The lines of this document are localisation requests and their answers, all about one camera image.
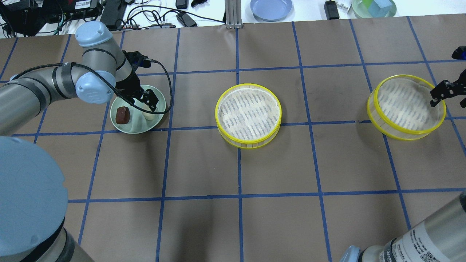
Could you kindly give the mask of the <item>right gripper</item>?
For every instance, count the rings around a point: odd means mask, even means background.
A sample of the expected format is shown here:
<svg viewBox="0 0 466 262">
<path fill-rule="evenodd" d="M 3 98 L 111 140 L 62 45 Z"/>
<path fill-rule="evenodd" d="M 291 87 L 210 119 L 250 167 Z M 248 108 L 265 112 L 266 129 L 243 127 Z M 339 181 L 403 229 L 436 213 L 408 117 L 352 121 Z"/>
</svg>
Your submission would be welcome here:
<svg viewBox="0 0 466 262">
<path fill-rule="evenodd" d="M 450 82 L 448 80 L 441 81 L 437 86 L 435 86 L 431 91 L 431 101 L 430 106 L 432 108 L 436 107 L 441 101 L 456 96 L 464 96 L 460 101 L 461 108 L 466 107 L 466 70 L 464 69 L 459 78 Z"/>
</svg>

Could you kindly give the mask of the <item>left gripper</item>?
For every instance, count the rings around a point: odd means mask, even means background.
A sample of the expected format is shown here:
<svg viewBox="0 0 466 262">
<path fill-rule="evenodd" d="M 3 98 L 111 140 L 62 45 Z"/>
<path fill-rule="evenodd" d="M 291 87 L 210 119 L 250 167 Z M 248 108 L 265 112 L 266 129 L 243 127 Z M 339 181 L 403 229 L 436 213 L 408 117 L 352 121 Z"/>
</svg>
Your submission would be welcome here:
<svg viewBox="0 0 466 262">
<path fill-rule="evenodd" d="M 146 110 L 146 104 L 151 112 L 155 112 L 158 104 L 158 97 L 152 89 L 143 89 L 141 87 L 140 79 L 132 71 L 124 80 L 116 83 L 116 90 L 121 94 L 121 98 L 134 104 L 137 110 Z"/>
</svg>

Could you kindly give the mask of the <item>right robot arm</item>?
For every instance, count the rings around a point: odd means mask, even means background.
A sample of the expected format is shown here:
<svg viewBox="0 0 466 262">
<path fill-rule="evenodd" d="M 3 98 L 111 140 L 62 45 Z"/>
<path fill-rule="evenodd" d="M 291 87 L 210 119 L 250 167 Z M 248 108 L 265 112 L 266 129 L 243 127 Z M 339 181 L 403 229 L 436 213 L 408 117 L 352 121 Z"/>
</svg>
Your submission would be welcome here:
<svg viewBox="0 0 466 262">
<path fill-rule="evenodd" d="M 455 96 L 449 82 L 433 86 L 412 75 L 381 81 L 371 92 L 366 111 L 371 123 L 392 139 L 415 141 L 438 129 L 446 118 L 444 100 Z M 349 246 L 342 262 L 464 262 L 465 192 L 386 245 Z"/>
</svg>

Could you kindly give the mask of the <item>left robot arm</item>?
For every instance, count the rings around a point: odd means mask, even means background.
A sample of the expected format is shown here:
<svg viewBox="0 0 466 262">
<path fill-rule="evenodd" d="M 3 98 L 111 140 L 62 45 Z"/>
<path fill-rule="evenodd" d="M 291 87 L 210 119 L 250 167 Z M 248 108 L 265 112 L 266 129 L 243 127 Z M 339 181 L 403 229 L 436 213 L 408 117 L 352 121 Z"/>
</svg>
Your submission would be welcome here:
<svg viewBox="0 0 466 262">
<path fill-rule="evenodd" d="M 113 96 L 148 121 L 170 111 L 153 87 L 143 86 L 138 67 L 155 60 L 126 52 L 100 21 L 77 28 L 81 63 L 54 63 L 25 70 L 1 87 L 1 261 L 91 262 L 64 227 L 68 190 L 56 161 L 14 133 L 51 103 L 79 98 L 108 103 Z"/>
</svg>

